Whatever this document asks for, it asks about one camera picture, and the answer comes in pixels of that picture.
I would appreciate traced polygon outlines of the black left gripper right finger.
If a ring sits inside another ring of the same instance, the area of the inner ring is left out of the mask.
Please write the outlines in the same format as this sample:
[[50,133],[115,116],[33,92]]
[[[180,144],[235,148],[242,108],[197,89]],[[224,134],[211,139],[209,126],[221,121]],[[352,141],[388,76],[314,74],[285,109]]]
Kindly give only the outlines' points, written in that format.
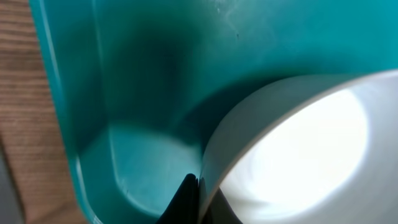
[[220,189],[215,193],[202,224],[242,224]]

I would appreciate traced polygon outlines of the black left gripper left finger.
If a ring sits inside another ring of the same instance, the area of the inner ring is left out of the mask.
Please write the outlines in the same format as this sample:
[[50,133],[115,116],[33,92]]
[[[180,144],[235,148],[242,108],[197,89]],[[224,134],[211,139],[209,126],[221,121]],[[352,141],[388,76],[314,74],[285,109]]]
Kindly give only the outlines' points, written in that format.
[[198,179],[187,174],[156,224],[197,224],[198,199]]

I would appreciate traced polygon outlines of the small white bowl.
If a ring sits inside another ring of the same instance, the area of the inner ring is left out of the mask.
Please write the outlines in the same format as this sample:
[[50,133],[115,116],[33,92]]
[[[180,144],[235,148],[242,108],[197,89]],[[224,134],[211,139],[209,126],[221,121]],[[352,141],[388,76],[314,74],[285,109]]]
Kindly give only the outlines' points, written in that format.
[[242,223],[396,223],[397,72],[292,77],[250,94],[208,141],[200,221],[218,189]]

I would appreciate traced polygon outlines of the teal plastic tray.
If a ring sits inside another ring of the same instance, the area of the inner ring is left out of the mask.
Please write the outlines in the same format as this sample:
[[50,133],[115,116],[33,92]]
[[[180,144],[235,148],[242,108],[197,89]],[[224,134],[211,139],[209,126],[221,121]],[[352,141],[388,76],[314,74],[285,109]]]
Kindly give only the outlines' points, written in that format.
[[210,136],[274,81],[397,67],[395,0],[31,1],[75,197],[155,223]]

